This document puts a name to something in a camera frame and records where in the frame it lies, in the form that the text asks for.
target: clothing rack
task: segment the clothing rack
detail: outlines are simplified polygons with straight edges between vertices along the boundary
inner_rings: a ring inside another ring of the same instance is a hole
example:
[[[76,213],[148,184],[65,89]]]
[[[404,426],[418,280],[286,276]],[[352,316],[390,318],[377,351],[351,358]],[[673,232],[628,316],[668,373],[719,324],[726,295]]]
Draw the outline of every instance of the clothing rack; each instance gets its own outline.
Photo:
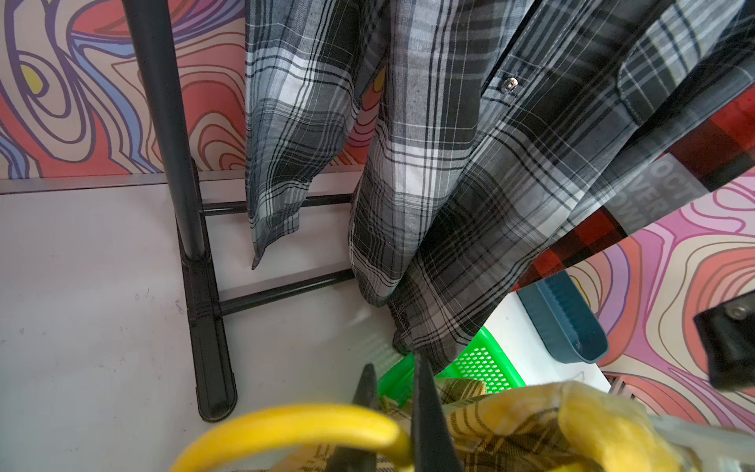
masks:
[[[189,150],[167,0],[122,0],[155,126],[178,226],[199,416],[220,421],[236,406],[223,316],[354,278],[351,269],[220,301],[205,218],[246,212],[246,202],[203,203]],[[303,207],[349,203],[351,194],[310,196]]]

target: shirt button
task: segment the shirt button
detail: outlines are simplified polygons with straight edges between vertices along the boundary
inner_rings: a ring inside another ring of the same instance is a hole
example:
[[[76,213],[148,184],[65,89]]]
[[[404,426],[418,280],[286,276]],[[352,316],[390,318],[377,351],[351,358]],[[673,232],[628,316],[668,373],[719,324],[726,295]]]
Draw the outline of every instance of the shirt button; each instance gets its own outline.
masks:
[[[509,77],[504,80],[502,88],[507,92],[513,92],[517,85],[519,85],[519,81],[514,77]]]

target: black and white plaid shirt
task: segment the black and white plaid shirt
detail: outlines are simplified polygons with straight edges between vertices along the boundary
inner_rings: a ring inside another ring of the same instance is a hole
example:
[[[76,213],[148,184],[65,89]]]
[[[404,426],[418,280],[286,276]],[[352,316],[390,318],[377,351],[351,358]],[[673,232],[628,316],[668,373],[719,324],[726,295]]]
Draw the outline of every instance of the black and white plaid shirt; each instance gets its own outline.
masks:
[[[248,2],[256,263],[386,84],[353,203],[365,298],[454,359],[535,256],[755,77],[755,0]]]

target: swirly patterned wall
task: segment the swirly patterned wall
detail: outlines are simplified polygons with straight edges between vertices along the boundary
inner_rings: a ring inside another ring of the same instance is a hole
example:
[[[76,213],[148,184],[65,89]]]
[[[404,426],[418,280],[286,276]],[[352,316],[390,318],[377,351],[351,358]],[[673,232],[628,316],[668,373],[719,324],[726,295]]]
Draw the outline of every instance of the swirly patterned wall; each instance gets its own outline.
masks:
[[[243,168],[244,2],[169,5],[192,155]],[[0,178],[162,171],[120,0],[5,0],[0,14]],[[355,130],[333,164],[363,163],[369,136]]]
[[[755,289],[755,171],[567,269],[621,375],[657,413],[755,433],[755,389],[714,390],[693,316]]]

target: green plastic basket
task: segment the green plastic basket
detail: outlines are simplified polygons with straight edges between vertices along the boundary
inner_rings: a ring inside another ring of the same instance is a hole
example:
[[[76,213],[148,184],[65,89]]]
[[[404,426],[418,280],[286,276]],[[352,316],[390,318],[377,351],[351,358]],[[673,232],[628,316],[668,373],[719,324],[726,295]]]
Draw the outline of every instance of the green plastic basket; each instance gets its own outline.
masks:
[[[524,387],[525,383],[493,335],[482,328],[469,346],[436,378],[472,378],[485,382],[488,393]],[[404,406],[414,387],[414,354],[409,354],[377,381],[377,393]]]

